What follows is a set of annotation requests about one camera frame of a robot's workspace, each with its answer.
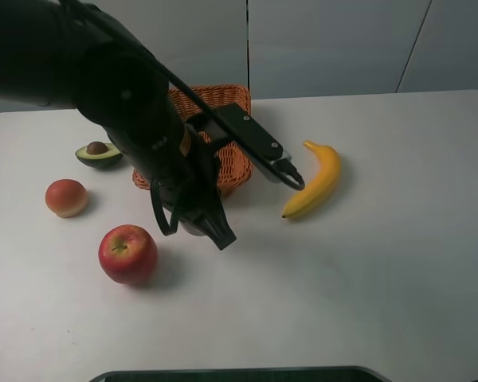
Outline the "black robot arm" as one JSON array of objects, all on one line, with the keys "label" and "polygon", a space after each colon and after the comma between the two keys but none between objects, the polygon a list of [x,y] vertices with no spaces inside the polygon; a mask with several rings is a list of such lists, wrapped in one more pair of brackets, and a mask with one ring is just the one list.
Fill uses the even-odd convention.
[{"label": "black robot arm", "polygon": [[236,239],[217,187],[220,161],[172,103],[171,85],[216,112],[115,18],[78,1],[0,1],[0,99],[77,109],[149,183],[164,235],[186,223],[218,248]]}]

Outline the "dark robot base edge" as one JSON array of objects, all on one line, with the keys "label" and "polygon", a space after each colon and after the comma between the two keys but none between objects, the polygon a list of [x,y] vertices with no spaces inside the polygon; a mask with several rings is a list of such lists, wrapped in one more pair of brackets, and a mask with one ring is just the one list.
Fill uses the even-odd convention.
[{"label": "dark robot base edge", "polygon": [[387,381],[360,366],[112,371],[94,381]]}]

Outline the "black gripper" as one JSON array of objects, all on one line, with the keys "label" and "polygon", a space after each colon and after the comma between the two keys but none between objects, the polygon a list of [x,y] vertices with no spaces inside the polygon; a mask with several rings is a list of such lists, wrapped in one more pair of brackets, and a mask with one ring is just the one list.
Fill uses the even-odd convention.
[{"label": "black gripper", "polygon": [[212,123],[176,123],[133,130],[133,163],[150,183],[159,225],[194,225],[219,250],[237,240],[217,187],[225,133]]}]

